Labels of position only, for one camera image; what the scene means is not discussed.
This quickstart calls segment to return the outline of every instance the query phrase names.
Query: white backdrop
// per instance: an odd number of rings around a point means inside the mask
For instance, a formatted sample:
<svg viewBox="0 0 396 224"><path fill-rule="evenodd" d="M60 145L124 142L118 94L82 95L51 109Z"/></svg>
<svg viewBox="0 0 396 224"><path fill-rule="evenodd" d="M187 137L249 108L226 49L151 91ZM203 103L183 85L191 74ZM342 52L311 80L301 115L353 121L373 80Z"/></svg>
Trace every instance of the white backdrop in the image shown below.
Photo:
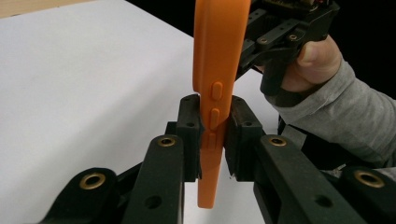
<svg viewBox="0 0 396 224"><path fill-rule="evenodd" d="M193 39L122 0L0 20L0 223L37 223L67 182L92 167L117 174L193 94ZM234 86L267 133L277 113L249 71ZM184 222L263 223L252 183L221 167L213 209L186 184Z"/></svg>

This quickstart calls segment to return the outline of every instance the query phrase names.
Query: gray sweater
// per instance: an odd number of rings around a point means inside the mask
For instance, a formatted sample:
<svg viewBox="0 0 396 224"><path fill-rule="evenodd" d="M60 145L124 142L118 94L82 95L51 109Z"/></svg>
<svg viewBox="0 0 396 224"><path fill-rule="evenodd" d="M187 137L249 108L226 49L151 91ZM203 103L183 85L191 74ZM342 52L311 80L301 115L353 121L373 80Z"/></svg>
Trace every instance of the gray sweater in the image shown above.
<svg viewBox="0 0 396 224"><path fill-rule="evenodd" d="M396 101L358 80L344 60L337 74L305 99L290 93L265 97L287 124L378 168L396 166Z"/></svg>

